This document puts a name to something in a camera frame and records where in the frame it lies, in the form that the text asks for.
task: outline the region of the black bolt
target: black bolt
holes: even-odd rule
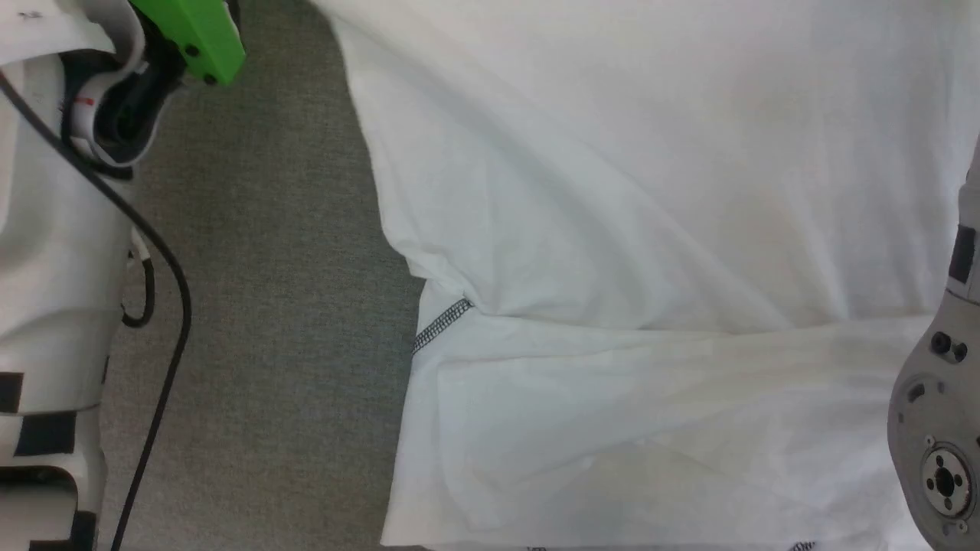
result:
[[[966,352],[966,345],[962,342],[953,347],[953,357],[956,359],[957,363],[962,362],[963,359],[966,358]]]
[[[929,348],[936,354],[946,354],[953,347],[953,340],[949,335],[943,333],[942,331],[936,331],[936,334],[932,335],[932,342],[929,343]]]

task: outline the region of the gray surface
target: gray surface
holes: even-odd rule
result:
[[[329,27],[302,0],[243,2],[248,67],[176,101],[144,212],[184,263],[195,326],[127,544],[372,549],[384,520],[420,283],[384,241]],[[121,328],[105,398],[103,541],[177,330]],[[141,282],[132,278],[130,304]]]

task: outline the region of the circular metal hub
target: circular metal hub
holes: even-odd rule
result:
[[[933,450],[922,464],[922,490],[940,514],[956,517],[970,505],[971,480],[963,461],[951,450]]]

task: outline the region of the white t-shirt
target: white t-shirt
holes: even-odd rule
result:
[[[980,7],[315,2],[419,329],[473,305],[416,354],[384,543],[925,548],[885,420]]]

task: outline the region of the green bracket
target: green bracket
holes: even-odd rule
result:
[[[245,63],[238,27],[222,0],[129,0],[180,48],[187,70],[207,83],[231,84]]]

